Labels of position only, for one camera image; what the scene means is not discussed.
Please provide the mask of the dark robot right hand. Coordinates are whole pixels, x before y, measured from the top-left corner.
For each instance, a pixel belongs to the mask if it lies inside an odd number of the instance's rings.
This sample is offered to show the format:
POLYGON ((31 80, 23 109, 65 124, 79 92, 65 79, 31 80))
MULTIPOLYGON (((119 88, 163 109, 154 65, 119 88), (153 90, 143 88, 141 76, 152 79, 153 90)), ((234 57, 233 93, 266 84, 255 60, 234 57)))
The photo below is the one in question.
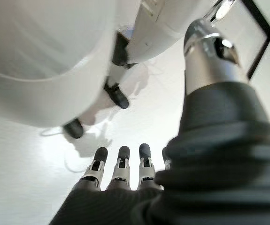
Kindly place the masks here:
POLYGON ((213 25, 232 5, 219 0, 186 31, 184 108, 162 150, 165 169, 154 170, 141 144, 139 185, 130 190, 130 149, 122 146, 101 191, 101 147, 51 224, 270 225, 270 122, 233 43, 213 25))

